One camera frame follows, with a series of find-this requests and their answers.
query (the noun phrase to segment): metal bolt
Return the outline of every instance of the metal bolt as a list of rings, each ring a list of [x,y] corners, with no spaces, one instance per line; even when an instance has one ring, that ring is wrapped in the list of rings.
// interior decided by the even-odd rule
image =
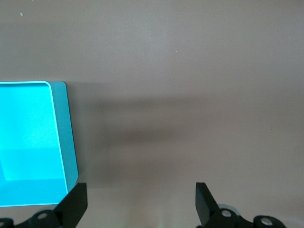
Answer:
[[[38,219],[44,219],[46,216],[48,216],[47,213],[42,213],[40,215],[37,216]]]
[[[272,221],[268,218],[261,218],[261,222],[266,226],[272,226]]]
[[[222,211],[222,215],[225,216],[225,217],[227,217],[227,218],[228,218],[228,217],[231,217],[231,213],[230,213],[230,211],[228,211],[228,210],[223,210],[223,211]]]

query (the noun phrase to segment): beige table surface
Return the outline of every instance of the beige table surface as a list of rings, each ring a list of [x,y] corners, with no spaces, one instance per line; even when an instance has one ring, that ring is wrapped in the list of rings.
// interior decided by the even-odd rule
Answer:
[[[2,0],[0,80],[67,83],[78,228],[194,228],[196,182],[304,227],[301,0]]]

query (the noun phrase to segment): screw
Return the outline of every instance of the screw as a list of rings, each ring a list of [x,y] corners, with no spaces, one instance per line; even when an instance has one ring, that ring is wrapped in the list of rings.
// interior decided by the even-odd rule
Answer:
[[[272,226],[272,221],[268,218],[261,218],[261,222],[266,226]]]
[[[223,210],[223,211],[222,211],[222,215],[225,216],[225,217],[227,217],[227,218],[228,218],[228,217],[231,217],[231,213],[230,213],[230,211],[228,211],[228,210]]]
[[[38,219],[44,219],[46,216],[48,216],[47,213],[42,213],[40,215],[37,216]]]

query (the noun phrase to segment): black robot arm part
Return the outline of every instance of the black robot arm part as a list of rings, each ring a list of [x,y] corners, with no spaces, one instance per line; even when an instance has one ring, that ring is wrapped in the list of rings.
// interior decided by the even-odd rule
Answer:
[[[42,210],[18,225],[0,218],[0,228],[75,228],[86,209],[86,184],[78,183],[54,210]]]
[[[205,183],[196,183],[195,206],[201,226],[197,228],[286,228],[271,216],[256,216],[249,222],[229,209],[220,209]]]

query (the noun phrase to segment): cyan tray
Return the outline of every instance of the cyan tray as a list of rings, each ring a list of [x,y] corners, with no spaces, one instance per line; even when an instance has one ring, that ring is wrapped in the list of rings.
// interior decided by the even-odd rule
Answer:
[[[78,178],[64,82],[0,82],[0,207],[58,204]]]

